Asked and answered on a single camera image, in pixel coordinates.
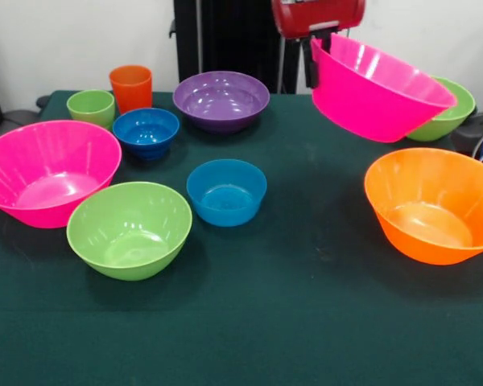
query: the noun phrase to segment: plastic cup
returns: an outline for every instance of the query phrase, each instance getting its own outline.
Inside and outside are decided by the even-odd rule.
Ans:
[[[120,114],[152,107],[152,72],[143,66],[122,66],[109,74]]]
[[[110,130],[114,122],[114,96],[104,90],[86,90],[68,98],[66,107],[75,121],[83,121]]]

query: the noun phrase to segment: metal pole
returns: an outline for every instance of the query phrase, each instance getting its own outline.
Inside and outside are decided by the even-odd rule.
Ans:
[[[202,35],[202,0],[196,0],[196,37],[199,52],[199,74],[204,71],[204,52]]]
[[[281,36],[279,42],[279,70],[277,75],[277,93],[281,93],[283,88],[283,72],[284,72],[284,50],[286,48],[287,41]]]

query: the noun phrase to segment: bowl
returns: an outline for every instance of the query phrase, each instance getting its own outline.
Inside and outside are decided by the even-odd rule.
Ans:
[[[365,193],[390,243],[412,259],[451,265],[483,252],[483,163],[398,150],[368,169]]]
[[[46,121],[0,137],[0,209],[36,228],[65,227],[76,206],[107,187],[122,149],[107,130]]]
[[[266,193],[266,177],[256,166],[237,159],[217,159],[198,166],[186,184],[197,215],[218,227],[244,224]]]
[[[457,105],[437,115],[427,124],[420,126],[408,138],[415,141],[429,142],[436,141],[444,135],[451,133],[461,125],[465,118],[476,107],[473,95],[461,84],[451,82],[449,79],[433,76],[433,79],[443,84],[457,99]]]
[[[85,90],[68,98],[66,107],[76,121],[84,121],[111,130],[114,122],[114,96],[104,90]]]
[[[114,122],[113,134],[134,156],[152,161],[168,152],[179,127],[179,119],[167,110],[136,109]]]
[[[351,133],[396,142],[456,105],[451,92],[419,69],[356,40],[331,39],[330,53],[312,40],[319,69],[313,103]]]
[[[174,104],[196,126],[210,133],[236,133],[268,105],[270,93],[259,80],[230,71],[204,72],[181,82]]]
[[[120,183],[85,200],[66,234],[73,251],[108,277],[136,281],[156,275],[183,248],[192,210],[158,183]]]

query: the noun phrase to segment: purple bowl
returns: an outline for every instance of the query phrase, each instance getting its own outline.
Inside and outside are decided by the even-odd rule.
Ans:
[[[270,101],[266,86],[231,71],[204,72],[182,81],[174,104],[195,125],[210,133],[231,134],[250,125]]]

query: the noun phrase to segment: dark green table cover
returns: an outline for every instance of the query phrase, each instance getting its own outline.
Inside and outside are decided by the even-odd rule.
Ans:
[[[69,95],[55,92],[43,119],[68,118]],[[170,94],[155,105],[175,111]],[[114,183],[186,195],[202,162],[242,158],[268,195],[240,228],[195,217],[181,254],[141,282],[90,269],[64,229],[0,211],[0,385],[483,385],[483,254],[449,267],[404,257],[362,189],[373,160],[412,144],[357,138],[308,96],[272,96],[225,138],[184,120],[166,158],[125,156]]]

